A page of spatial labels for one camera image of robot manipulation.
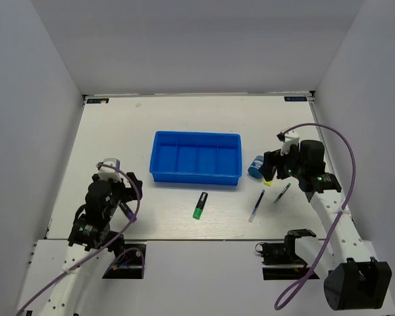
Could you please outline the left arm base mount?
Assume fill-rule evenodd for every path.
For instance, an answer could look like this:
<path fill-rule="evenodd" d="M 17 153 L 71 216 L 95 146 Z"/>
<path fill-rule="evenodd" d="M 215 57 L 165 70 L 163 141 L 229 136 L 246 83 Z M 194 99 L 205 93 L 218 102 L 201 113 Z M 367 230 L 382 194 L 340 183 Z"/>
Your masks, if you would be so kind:
<path fill-rule="evenodd" d="M 147 244 L 145 242 L 124 244 L 124 253 L 116 257 L 103 274 L 103 279 L 141 280 L 144 278 L 144 264 Z"/>

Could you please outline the blue correction tape roll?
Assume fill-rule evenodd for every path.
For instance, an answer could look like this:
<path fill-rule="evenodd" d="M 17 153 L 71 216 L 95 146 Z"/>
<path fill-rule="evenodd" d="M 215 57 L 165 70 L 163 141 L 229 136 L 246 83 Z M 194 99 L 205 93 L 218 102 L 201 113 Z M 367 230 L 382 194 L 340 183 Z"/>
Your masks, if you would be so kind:
<path fill-rule="evenodd" d="M 262 155 L 258 155 L 252 161 L 251 165 L 248 168 L 248 174 L 258 180 L 263 178 L 263 175 L 260 173 L 259 169 L 263 165 L 264 157 Z"/>

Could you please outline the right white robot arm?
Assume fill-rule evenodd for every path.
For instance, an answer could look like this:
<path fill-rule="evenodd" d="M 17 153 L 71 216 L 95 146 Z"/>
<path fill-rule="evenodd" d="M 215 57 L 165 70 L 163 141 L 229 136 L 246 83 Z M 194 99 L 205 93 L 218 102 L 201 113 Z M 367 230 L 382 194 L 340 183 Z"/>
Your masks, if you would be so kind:
<path fill-rule="evenodd" d="M 312 275 L 323 280 L 331 309 L 380 309 L 392 271 L 367 249 L 352 216 L 343 209 L 342 187 L 334 174 L 326 172 L 325 147 L 320 141 L 304 140 L 284 144 L 263 156 L 260 172 L 264 179 L 298 180 L 300 190 L 319 216 L 327 233 L 324 242 L 310 229 L 287 232 L 282 243 L 261 243 L 255 250 L 264 265 L 304 265 L 305 275 L 291 287 L 302 288 Z"/>

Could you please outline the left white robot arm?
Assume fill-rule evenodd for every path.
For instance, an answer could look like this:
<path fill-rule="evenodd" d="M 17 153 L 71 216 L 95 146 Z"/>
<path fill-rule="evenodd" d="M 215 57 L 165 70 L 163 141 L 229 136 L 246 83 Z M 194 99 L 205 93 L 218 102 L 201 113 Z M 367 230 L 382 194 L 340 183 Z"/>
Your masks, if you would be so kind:
<path fill-rule="evenodd" d="M 137 218 L 143 182 L 133 172 L 125 173 L 110 165 L 100 164 L 98 169 L 92 176 L 84 204 L 75 213 L 61 274 L 20 307 L 17 315 L 23 315 L 26 308 L 48 289 L 51 293 L 39 314 L 74 315 L 87 279 L 104 256 L 113 263 L 124 259 L 123 233 Z M 129 201 L 136 202 L 135 212 L 128 216 L 128 223 L 120 232 L 112 231 L 110 222 L 115 211 L 120 208 L 126 212 Z"/>

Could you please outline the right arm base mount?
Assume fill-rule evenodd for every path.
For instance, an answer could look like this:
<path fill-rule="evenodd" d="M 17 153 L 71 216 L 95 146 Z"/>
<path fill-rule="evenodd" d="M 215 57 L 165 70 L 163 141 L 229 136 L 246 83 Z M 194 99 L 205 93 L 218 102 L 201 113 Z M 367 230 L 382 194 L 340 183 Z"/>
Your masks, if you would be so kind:
<path fill-rule="evenodd" d="M 285 243 L 260 242 L 255 252 L 262 258 L 263 280 L 299 280 L 309 271 L 307 263 L 290 253 Z"/>

